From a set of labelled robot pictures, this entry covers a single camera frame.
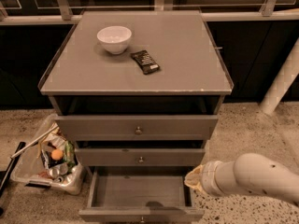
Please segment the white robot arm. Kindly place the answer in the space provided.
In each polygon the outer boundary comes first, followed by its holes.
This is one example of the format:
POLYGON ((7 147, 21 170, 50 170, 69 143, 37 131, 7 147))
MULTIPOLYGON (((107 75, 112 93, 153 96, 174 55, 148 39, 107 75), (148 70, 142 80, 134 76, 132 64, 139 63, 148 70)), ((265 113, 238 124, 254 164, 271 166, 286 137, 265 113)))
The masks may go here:
POLYGON ((214 197, 267 196, 299 206, 299 175, 256 153, 199 165, 186 174, 184 184, 214 197))

